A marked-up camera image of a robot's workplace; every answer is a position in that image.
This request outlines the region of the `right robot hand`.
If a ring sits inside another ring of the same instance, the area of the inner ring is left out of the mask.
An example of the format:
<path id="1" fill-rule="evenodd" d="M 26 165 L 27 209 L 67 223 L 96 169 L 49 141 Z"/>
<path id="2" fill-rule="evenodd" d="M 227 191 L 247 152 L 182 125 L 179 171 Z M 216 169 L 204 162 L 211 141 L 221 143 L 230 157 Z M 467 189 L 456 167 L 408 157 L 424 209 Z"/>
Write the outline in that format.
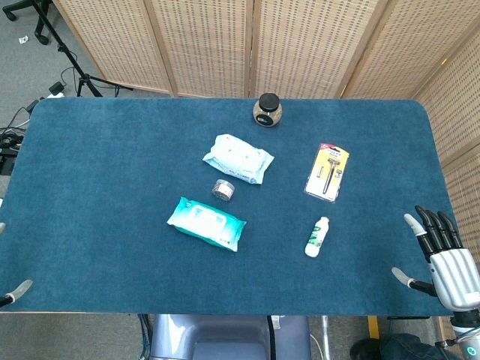
<path id="1" fill-rule="evenodd" d="M 431 283 L 406 275 L 398 267 L 392 274 L 404 286 L 436 297 L 444 308 L 454 313 L 473 311 L 479 307 L 479 270 L 470 250 L 464 247 L 458 228 L 451 218 L 420 205 L 403 219 L 412 229 L 424 255 Z"/>

